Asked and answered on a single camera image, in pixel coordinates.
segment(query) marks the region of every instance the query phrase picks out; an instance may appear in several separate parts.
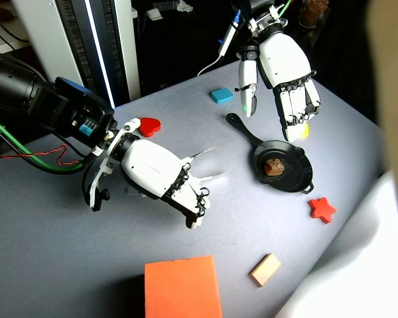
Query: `robotic hand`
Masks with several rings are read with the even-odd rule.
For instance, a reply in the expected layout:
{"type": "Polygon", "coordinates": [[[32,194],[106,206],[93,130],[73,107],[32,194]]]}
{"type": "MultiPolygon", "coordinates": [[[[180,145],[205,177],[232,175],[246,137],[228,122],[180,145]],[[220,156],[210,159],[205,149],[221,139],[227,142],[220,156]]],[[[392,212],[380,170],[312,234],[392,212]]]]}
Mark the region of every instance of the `robotic hand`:
{"type": "MultiPolygon", "coordinates": [[[[72,136],[92,151],[77,167],[55,168],[23,158],[36,168],[55,174],[71,174],[84,168],[83,192],[93,211],[100,210],[101,201],[109,199],[107,189],[99,191],[99,179],[113,171],[111,159],[121,162],[122,173],[140,192],[162,199],[186,216],[186,225],[200,225],[210,207],[209,191],[201,187],[206,178],[195,178],[189,172],[197,155],[184,159],[149,140],[132,134],[140,120],[132,119],[119,130],[113,109],[88,89],[64,78],[47,83],[36,70],[14,58],[0,54],[0,111],[18,116],[20,121],[40,125],[62,137],[72,136]],[[86,191],[86,174],[92,163],[104,153],[99,171],[86,191]]],[[[0,137],[19,154],[31,153],[0,124],[0,137]]]]}
{"type": "MultiPolygon", "coordinates": [[[[235,20],[242,15],[245,1],[238,1],[235,20]]],[[[251,1],[249,11],[256,7],[268,8],[268,1],[251,1]]],[[[243,46],[237,53],[241,60],[239,67],[239,88],[241,104],[246,117],[254,114],[257,106],[255,92],[257,89],[257,69],[268,89],[272,89],[277,112],[283,128],[283,135],[289,142],[295,141],[308,128],[307,121],[317,115],[320,110],[320,98],[311,77],[315,74],[310,68],[305,53],[298,44],[283,32],[287,20],[279,16],[279,8],[271,5],[268,10],[250,18],[246,25],[251,32],[254,45],[243,46]]],[[[236,31],[237,24],[229,26],[230,31],[236,31]]],[[[224,38],[222,46],[227,47],[233,37],[224,38]]]]}

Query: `red star-shaped block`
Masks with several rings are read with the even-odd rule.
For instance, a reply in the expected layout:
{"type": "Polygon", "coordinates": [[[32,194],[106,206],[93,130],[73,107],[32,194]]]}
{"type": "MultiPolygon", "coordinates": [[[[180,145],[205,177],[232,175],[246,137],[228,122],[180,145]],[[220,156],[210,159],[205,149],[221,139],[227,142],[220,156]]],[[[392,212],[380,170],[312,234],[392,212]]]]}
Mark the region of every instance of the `red star-shaped block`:
{"type": "Polygon", "coordinates": [[[332,222],[332,214],[336,213],[336,209],[329,204],[325,197],[319,200],[311,200],[308,203],[312,208],[311,217],[319,218],[325,223],[332,222]]]}

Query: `orange box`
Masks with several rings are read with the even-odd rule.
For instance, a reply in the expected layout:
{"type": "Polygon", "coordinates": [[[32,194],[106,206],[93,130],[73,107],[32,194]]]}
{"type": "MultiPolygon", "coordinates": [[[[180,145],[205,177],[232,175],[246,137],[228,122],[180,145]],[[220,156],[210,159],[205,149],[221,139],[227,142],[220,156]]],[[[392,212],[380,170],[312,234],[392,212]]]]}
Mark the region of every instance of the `orange box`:
{"type": "Polygon", "coordinates": [[[212,256],[145,264],[146,318],[222,318],[212,256]]]}

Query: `green cable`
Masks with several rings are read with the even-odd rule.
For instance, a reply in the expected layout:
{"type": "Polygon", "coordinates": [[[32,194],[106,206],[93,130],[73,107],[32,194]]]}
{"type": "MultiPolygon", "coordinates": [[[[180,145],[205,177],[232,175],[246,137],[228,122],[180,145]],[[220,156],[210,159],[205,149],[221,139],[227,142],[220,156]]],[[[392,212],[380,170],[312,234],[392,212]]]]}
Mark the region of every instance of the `green cable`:
{"type": "MultiPolygon", "coordinates": [[[[31,154],[32,152],[28,149],[26,149],[14,136],[9,133],[5,127],[0,125],[0,132],[2,132],[11,142],[15,144],[19,148],[19,150],[25,154],[31,154]]],[[[83,164],[79,163],[76,164],[75,166],[71,166],[69,168],[60,168],[60,167],[55,167],[51,166],[50,164],[47,164],[46,162],[42,161],[39,157],[37,156],[31,156],[31,158],[39,165],[41,165],[43,168],[52,170],[52,171],[72,171],[72,170],[79,170],[83,164]]]]}
{"type": "Polygon", "coordinates": [[[279,17],[281,17],[283,15],[283,13],[285,13],[285,11],[287,10],[287,8],[289,7],[289,5],[291,5],[292,0],[288,0],[285,4],[285,6],[281,9],[280,13],[279,13],[279,17]]]}

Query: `frying pan handle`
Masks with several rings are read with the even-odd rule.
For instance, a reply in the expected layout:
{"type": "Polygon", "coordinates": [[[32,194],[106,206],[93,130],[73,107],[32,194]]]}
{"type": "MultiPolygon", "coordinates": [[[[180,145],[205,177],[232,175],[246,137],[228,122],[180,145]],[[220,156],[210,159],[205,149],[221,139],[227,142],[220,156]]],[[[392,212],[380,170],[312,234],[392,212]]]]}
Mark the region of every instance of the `frying pan handle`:
{"type": "Polygon", "coordinates": [[[226,116],[226,121],[236,128],[238,131],[240,131],[242,134],[244,134],[249,141],[254,145],[255,147],[258,147],[260,144],[263,143],[261,139],[258,139],[255,137],[244,125],[243,121],[241,121],[240,117],[237,116],[235,113],[230,113],[227,114],[226,116]]]}
{"type": "Polygon", "coordinates": [[[310,185],[309,185],[309,189],[308,189],[308,190],[303,189],[301,192],[302,192],[303,194],[308,194],[308,193],[310,193],[313,189],[314,189],[314,184],[312,184],[312,182],[311,182],[310,185]]]}

